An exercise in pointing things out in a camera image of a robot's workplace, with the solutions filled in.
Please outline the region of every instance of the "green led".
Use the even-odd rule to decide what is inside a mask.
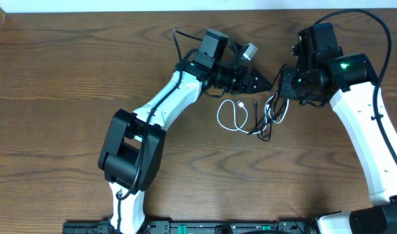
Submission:
[[[341,66],[342,69],[347,69],[348,65],[349,65],[349,64],[340,64],[340,66]]]

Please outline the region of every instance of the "wooden table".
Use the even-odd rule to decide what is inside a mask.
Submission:
[[[0,37],[0,233],[59,233],[65,221],[112,214],[99,152],[112,115],[140,107],[168,82],[177,62],[172,29],[203,36],[213,28],[253,42],[253,65],[272,81],[284,62],[295,64],[298,31],[329,12],[9,14]],[[397,130],[397,10],[373,12],[392,32],[382,88]],[[387,45],[380,26],[361,14],[333,22],[345,54],[366,53],[379,72]],[[199,46],[179,40],[184,53]],[[240,99],[252,112],[266,94]],[[221,101],[201,97],[169,129],[147,214],[274,220],[370,207],[363,170],[330,106],[292,102],[265,143],[222,129]],[[222,120],[232,123],[230,107]]]

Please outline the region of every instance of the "green connector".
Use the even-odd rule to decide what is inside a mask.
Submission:
[[[178,226],[178,234],[187,234],[186,233],[186,225],[179,225]]]

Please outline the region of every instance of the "wooden tabletop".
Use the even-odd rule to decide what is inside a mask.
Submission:
[[[144,105],[169,81],[177,63],[172,29],[203,36],[213,28],[253,42],[259,51],[252,66],[272,81],[283,63],[295,64],[298,31],[330,12],[9,14],[0,37],[0,233],[59,233],[63,222],[112,214],[99,152],[112,115]],[[373,12],[392,33],[382,89],[397,130],[397,10]],[[387,45],[381,27],[361,14],[333,22],[345,54],[366,53],[379,72]],[[199,46],[179,40],[183,53]],[[253,119],[253,100],[266,96],[225,98],[243,100]],[[330,106],[293,101],[272,140],[262,142],[222,129],[221,102],[201,97],[168,130],[146,192],[147,214],[275,220],[371,206],[359,160]],[[226,124],[231,111],[222,112]]]

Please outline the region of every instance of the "white backdrop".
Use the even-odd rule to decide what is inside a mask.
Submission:
[[[397,8],[397,0],[0,0],[6,13]]]

